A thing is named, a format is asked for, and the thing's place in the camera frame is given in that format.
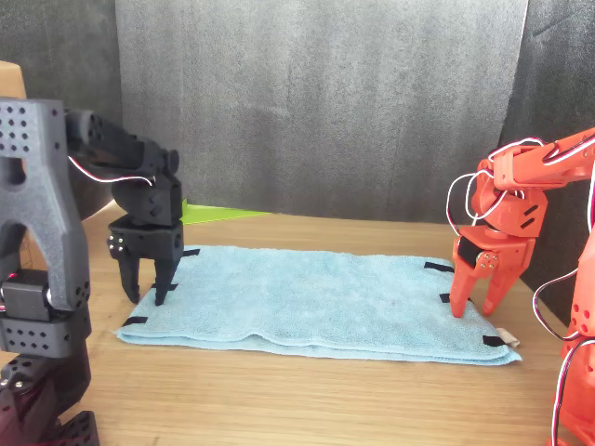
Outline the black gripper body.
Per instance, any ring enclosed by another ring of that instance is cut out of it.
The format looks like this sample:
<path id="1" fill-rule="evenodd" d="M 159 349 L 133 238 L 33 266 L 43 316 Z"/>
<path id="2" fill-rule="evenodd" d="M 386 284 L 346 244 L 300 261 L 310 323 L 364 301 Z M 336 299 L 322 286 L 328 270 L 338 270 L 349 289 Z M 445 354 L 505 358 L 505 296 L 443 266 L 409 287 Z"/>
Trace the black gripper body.
<path id="1" fill-rule="evenodd" d="M 108 226 L 108 246 L 122 274 L 137 274 L 139 261 L 156 262 L 157 274 L 174 274 L 181 260 L 184 240 L 180 220 L 173 225 L 135 224 L 131 216 L 122 216 Z"/>

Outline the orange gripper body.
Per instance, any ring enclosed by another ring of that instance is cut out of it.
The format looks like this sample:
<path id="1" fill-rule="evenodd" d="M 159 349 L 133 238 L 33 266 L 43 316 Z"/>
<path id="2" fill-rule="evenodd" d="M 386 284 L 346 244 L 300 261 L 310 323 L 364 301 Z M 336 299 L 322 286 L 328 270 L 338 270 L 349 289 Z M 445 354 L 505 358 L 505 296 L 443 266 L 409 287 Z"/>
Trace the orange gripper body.
<path id="1" fill-rule="evenodd" d="M 497 232 L 485 226 L 465 226 L 456 239 L 453 260 L 455 281 L 490 278 L 513 282 L 526 270 L 535 240 Z"/>

